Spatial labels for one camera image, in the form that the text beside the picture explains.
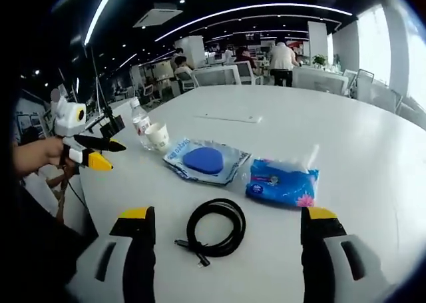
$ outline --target window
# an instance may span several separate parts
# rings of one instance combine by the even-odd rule
[[[358,16],[359,68],[386,85],[391,77],[391,42],[385,12],[376,5]]]
[[[327,36],[327,57],[328,57],[328,64],[333,65],[334,59],[334,49],[333,49],[333,35],[330,33]]]

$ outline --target black ceiling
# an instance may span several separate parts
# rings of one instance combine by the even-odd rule
[[[180,4],[179,0],[110,0],[105,7],[91,37],[90,45],[95,54],[100,73],[111,74],[125,62],[131,55],[137,53],[126,66],[135,63],[143,63],[163,55],[172,49],[179,37],[189,35],[191,31],[195,35],[202,35],[204,41],[213,37],[233,33],[237,31],[288,29],[307,31],[308,19],[304,17],[289,17],[284,15],[307,15],[322,17],[341,22],[340,28],[353,20],[376,0],[185,0]],[[22,87],[31,91],[42,99],[49,100],[52,87],[61,82],[57,68],[66,71],[66,77],[94,75],[91,62],[85,57],[82,44],[89,28],[91,19],[101,0],[70,0],[60,9],[50,13],[46,11],[43,21],[40,22],[27,43],[25,58],[21,62]],[[133,25],[152,8],[153,3],[174,3],[183,13],[169,20],[163,25],[147,27],[146,29],[133,28]],[[305,3],[323,5],[353,13],[354,16],[326,11],[321,9],[301,7],[264,7],[247,9],[219,15],[205,21],[195,23],[180,31],[177,31],[159,42],[154,42],[161,35],[205,15],[219,11],[257,5],[263,3]],[[282,15],[281,17],[261,17],[243,19],[260,15]],[[221,21],[231,22],[215,24]],[[331,33],[339,23],[322,21],[326,23],[328,32]],[[306,33],[290,33],[292,37],[307,37]],[[41,73],[34,76],[34,71],[39,69]]]

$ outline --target label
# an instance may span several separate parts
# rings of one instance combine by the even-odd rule
[[[143,119],[133,120],[133,125],[138,133],[138,135],[144,135],[145,130],[151,125],[149,117],[144,117]]]

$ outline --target person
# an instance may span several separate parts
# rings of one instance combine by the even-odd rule
[[[242,61],[249,61],[250,66],[252,67],[253,73],[256,70],[256,64],[254,63],[254,60],[250,57],[250,54],[245,47],[239,47],[236,51],[236,58],[234,62],[242,62]]]
[[[39,140],[39,132],[35,127],[29,127],[21,136],[21,146],[29,145]],[[68,180],[74,175],[74,166],[70,162],[64,167],[64,173],[48,179],[43,168],[36,169],[23,177],[22,184],[29,194],[60,223],[64,223],[63,213],[65,204],[65,190]],[[61,185],[61,190],[53,190]]]
[[[233,61],[232,61],[232,46],[228,46],[225,50],[225,64],[226,65],[230,65]]]
[[[270,74],[275,78],[274,85],[282,87],[283,80],[286,80],[286,86],[293,85],[293,67],[299,67],[296,61],[296,55],[293,50],[279,39],[276,41],[276,46],[271,51]]]
[[[177,64],[174,62],[176,60],[177,57],[181,57],[184,55],[184,49],[182,48],[176,48],[176,51],[173,53],[173,57],[170,60],[170,64],[172,66],[172,70],[176,70],[176,68],[178,67]]]
[[[192,69],[188,66],[188,63],[186,62],[186,57],[177,57],[174,62],[177,65],[176,70],[174,70],[174,74],[177,75],[182,72],[187,72],[189,74],[192,73]]]

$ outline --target white desk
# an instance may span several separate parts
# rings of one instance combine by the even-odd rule
[[[194,118],[212,109],[258,113],[258,124]],[[283,159],[318,143],[317,205],[334,211],[381,258],[390,282],[403,279],[426,241],[426,132],[387,111],[316,91],[267,86],[200,87],[151,111],[170,137],[214,139],[256,157]],[[267,139],[275,131],[276,140]],[[81,171],[87,205],[100,234],[124,210],[156,208],[154,289],[163,302],[302,302],[300,211],[258,204],[229,190],[185,182],[143,152],[132,127],[116,138],[127,150],[105,153],[111,172]],[[186,237],[192,211],[213,198],[237,202],[247,219],[240,247],[197,268],[173,244]],[[223,238],[225,220],[204,236]]]

